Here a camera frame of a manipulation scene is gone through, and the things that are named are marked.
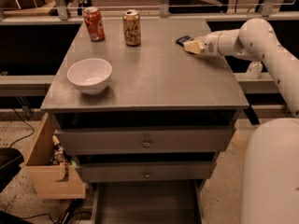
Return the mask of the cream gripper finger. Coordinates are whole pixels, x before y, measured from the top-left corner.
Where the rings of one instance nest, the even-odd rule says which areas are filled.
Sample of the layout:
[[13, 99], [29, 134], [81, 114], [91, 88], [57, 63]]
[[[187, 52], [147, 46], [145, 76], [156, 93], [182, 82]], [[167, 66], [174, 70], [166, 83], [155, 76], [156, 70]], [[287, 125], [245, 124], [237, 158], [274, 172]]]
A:
[[184, 49], [193, 54], [200, 54], [205, 50], [205, 46], [200, 40], [192, 40], [184, 43]]

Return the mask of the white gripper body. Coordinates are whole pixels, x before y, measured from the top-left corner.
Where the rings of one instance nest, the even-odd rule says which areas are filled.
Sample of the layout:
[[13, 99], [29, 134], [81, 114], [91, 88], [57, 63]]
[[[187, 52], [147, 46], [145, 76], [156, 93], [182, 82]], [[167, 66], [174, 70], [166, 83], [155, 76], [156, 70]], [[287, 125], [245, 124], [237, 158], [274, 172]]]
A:
[[199, 43], [200, 55], [216, 57], [220, 56], [219, 39], [221, 32], [212, 32], [207, 35], [198, 36], [195, 40]]

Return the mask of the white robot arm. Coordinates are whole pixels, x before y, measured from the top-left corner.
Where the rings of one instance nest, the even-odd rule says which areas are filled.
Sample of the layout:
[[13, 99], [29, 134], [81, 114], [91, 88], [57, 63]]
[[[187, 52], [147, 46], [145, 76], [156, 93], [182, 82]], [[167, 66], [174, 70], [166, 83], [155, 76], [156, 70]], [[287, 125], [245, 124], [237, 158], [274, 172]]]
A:
[[299, 224], [299, 60], [261, 18], [182, 43], [189, 53], [261, 63], [291, 111], [260, 125], [245, 152], [240, 224]]

